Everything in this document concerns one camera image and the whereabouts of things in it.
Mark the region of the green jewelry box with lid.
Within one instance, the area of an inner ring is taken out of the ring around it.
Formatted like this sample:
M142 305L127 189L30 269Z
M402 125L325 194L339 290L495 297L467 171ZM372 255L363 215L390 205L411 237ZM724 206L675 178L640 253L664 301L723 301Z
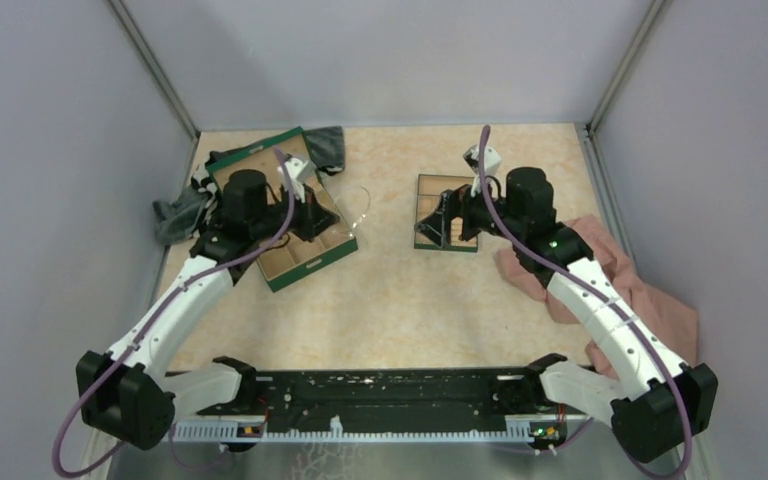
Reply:
M351 227L322 184L324 173L317 169L306 185L314 190L323 207L340 216L340 221L314 240L303 241L293 234L285 234L263 242L239 241L219 231L221 195L229 177L244 169L263 172L271 185L269 203L277 202L281 197L280 188L289 187L289 175L282 166L285 157L292 155L309 160L304 132L297 127L266 138L255 153L240 152L207 167L219 187L219 205L208 221L205 238L191 248L191 256L205 256L226 265L233 281L239 281L250 266L258 265L270 290L277 292L357 250Z

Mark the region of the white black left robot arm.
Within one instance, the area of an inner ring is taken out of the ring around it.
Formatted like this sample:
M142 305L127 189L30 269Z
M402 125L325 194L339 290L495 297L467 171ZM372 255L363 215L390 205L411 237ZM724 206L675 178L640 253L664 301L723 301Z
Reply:
M259 170L233 173L218 211L190 250L176 282L106 352L89 351L76 366L85 425L141 450L156 446L178 421L217 405L237 414L260 399L253 367L228 357L182 374L168 367L202 317L273 243L305 242L340 221L308 185L282 187L268 200Z

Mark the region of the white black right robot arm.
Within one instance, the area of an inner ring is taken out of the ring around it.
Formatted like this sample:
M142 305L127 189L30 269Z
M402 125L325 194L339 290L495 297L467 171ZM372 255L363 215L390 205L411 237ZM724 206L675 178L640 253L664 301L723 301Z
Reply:
M518 167L504 195L463 185L440 194L415 230L442 247L461 222L460 240L480 233L510 240L519 264L586 329L613 368L613 377L558 355L530 364L523 398L536 412L557 403L611 427L636 463L648 463L705 431L719 386L706 364L690 365L636 316L613 287L593 250L557 219L554 188L543 170Z

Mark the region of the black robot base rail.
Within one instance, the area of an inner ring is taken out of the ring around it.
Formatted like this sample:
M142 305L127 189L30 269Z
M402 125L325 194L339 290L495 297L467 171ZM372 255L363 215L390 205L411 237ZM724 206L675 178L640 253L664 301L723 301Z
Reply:
M250 417L247 439L280 443L524 443L571 434L570 407L537 398L523 367L261 371L204 417Z

